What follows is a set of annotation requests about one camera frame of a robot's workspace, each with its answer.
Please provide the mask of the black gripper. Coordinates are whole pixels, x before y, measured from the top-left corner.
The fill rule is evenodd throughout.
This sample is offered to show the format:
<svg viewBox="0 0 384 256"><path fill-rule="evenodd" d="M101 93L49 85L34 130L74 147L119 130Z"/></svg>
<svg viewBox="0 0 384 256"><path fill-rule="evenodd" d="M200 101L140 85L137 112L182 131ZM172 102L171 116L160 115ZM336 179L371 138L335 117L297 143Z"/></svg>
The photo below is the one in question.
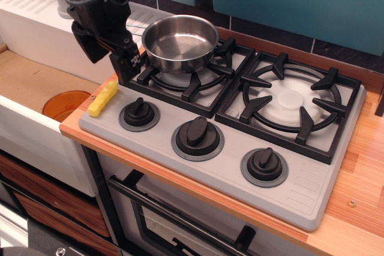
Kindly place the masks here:
<svg viewBox="0 0 384 256"><path fill-rule="evenodd" d="M126 29L128 0L67 0L74 19L71 30L88 59L97 63L109 52L118 83L127 85L140 73L140 55Z"/></svg>

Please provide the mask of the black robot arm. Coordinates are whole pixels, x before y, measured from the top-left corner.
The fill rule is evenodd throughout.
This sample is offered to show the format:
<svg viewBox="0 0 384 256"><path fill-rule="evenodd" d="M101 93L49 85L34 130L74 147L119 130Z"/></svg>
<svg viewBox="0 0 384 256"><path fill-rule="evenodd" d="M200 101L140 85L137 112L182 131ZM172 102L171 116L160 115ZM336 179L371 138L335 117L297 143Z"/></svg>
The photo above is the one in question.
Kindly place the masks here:
<svg viewBox="0 0 384 256"><path fill-rule="evenodd" d="M140 73L140 52L126 22L130 0L65 0L72 32L92 63L106 55L118 82L126 86Z"/></svg>

